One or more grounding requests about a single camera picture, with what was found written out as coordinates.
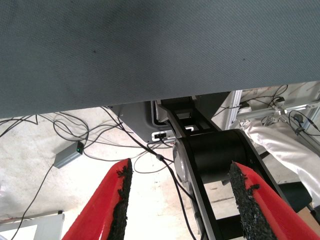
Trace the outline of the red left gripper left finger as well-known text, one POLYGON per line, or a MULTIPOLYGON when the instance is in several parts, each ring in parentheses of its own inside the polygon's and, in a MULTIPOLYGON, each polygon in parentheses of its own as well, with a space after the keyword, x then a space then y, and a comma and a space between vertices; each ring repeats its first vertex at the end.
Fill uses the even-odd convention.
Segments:
POLYGON ((107 172, 64 240, 123 240, 132 185, 132 161, 115 163, 107 172))

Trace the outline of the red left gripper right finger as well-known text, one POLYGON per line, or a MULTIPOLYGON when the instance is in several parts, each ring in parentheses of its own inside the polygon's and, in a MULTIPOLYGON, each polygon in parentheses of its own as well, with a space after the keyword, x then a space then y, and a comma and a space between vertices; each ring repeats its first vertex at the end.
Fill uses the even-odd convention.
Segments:
POLYGON ((320 238, 253 169, 232 162, 229 177, 247 240, 320 238))

